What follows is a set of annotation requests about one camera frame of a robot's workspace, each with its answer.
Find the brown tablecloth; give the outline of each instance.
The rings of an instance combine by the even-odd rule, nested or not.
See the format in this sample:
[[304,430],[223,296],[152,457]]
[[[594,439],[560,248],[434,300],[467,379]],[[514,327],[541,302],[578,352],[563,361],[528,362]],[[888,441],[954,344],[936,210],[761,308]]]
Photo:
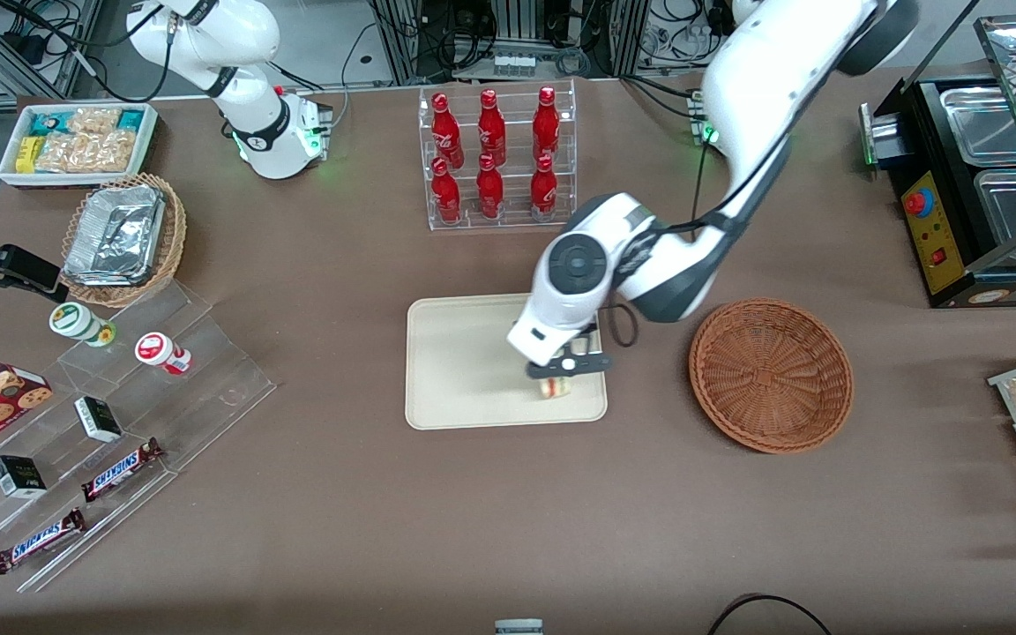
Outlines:
[[[748,591],[835,632],[1016,631],[1016,438],[985,382],[1016,366],[1016,310],[927,309],[891,190],[855,170],[855,109],[896,77],[823,89],[705,307],[617,351],[600,422],[440,433],[403,418],[407,307],[527,291],[552,234],[427,230],[416,90],[355,93],[331,161],[279,182],[210,101],[158,102],[178,276],[282,384],[48,590],[0,579],[0,632],[704,632]],[[686,219],[685,121],[618,81],[578,89],[581,200]],[[724,187],[709,156],[702,206]],[[57,260],[80,196],[4,186],[0,243]],[[743,449],[694,400],[695,328],[749,297],[806,307],[849,353],[858,396],[822,449]],[[0,291],[0,361],[67,348],[50,307]]]

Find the coca-cola bottle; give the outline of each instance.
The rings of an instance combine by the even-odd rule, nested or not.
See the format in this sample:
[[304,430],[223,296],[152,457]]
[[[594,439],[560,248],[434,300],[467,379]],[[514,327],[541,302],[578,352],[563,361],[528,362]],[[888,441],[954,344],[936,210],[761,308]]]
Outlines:
[[481,196],[481,214],[489,220],[496,220],[504,213],[505,182],[497,171],[497,163],[492,154],[481,155],[481,173],[477,175],[477,192]]
[[497,166],[508,160],[508,140],[505,135],[505,116],[497,107],[497,91],[481,90],[481,119],[477,121],[481,134],[481,151],[491,153]]
[[552,155],[543,155],[535,162],[531,176],[531,217],[537,223],[552,220],[556,213],[556,188],[559,181],[552,173]]
[[434,204],[437,205],[441,223],[456,225],[460,223],[460,190],[457,181],[449,174],[449,166],[443,157],[434,157],[431,162],[434,180],[431,189],[434,190]]
[[531,153],[535,161],[543,155],[556,156],[559,152],[559,112],[556,111],[556,89],[545,85],[539,88],[539,108],[531,120]]
[[464,165],[464,150],[460,149],[460,126],[449,112],[449,100],[443,92],[431,98],[434,105],[434,144],[438,155],[449,162],[449,168],[460,170]]

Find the acrylic bottle rack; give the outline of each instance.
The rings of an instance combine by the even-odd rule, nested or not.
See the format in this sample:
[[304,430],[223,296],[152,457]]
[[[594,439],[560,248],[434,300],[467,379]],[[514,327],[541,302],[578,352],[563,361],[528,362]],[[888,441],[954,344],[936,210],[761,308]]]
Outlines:
[[[41,590],[273,391],[274,384],[223,333],[209,310],[172,280],[112,318],[117,341],[100,350],[77,343],[44,371],[53,397],[0,434],[0,454],[33,458],[48,491],[23,501],[0,490],[0,551],[56,523],[73,507],[80,507],[88,529],[23,560],[0,576],[1,584]],[[138,363],[132,348],[149,331],[170,334],[190,351],[190,370],[175,377]],[[120,441],[85,437],[73,409],[83,394],[112,406],[124,430]],[[152,437],[166,454],[97,501],[84,502],[81,484]]]
[[[556,209],[548,223],[537,223],[531,217],[531,176],[535,174],[535,157],[531,153],[531,120],[538,106],[539,88],[551,85],[556,89],[556,110],[559,112],[559,151],[553,157],[552,173],[559,186],[556,189]],[[508,160],[500,166],[500,176],[505,184],[504,214],[489,220],[481,214],[477,194],[477,175],[480,173],[478,157],[481,142],[477,121],[481,117],[481,87],[469,84],[437,85],[423,88],[418,97],[418,132],[423,155],[423,179],[426,182],[426,209],[431,230],[492,230],[497,228],[544,229],[564,225],[575,211],[577,204],[576,156],[576,104],[575,83],[562,81],[520,81],[497,83],[497,102],[505,117],[508,141]],[[452,171],[460,189],[460,223],[446,225],[441,221],[431,189],[431,161],[437,155],[434,144],[434,109],[431,97],[444,92],[449,98],[449,110],[460,126],[460,145],[464,150],[464,166]]]

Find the red button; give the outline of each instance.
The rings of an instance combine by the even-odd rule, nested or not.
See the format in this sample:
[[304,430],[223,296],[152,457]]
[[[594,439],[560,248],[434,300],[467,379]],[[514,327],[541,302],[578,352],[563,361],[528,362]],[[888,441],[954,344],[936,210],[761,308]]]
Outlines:
[[927,205],[927,198],[924,194],[915,192],[910,194],[907,198],[904,198],[904,211],[911,213],[915,216],[916,213],[924,211],[924,206]]

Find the wicker basket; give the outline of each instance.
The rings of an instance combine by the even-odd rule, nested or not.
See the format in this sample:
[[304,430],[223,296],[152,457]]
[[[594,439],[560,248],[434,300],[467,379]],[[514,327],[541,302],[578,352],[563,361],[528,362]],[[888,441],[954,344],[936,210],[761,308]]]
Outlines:
[[723,305],[689,353],[697,400],[728,437],[754,450],[813,450],[841,430],[853,400],[849,358],[829,329],[793,305]]
[[[133,185],[151,185],[167,196],[163,228],[158,230],[158,246],[152,265],[153,273],[148,281],[138,287],[85,287],[74,284],[65,276],[61,276],[65,285],[69,287],[69,293],[81,302],[121,309],[154,287],[166,282],[167,278],[174,276],[175,270],[178,269],[178,261],[183,257],[183,241],[186,239],[186,211],[183,209],[183,201],[178,200],[172,186],[152,174],[119,178],[110,184],[101,185],[101,188],[130,188]],[[69,256],[69,248],[73,245],[73,238],[77,236],[77,223],[80,221],[81,211],[87,201],[88,197],[84,197],[84,200],[77,205],[77,213],[74,213],[73,219],[69,221],[69,230],[65,232],[64,241],[61,241],[61,257]]]

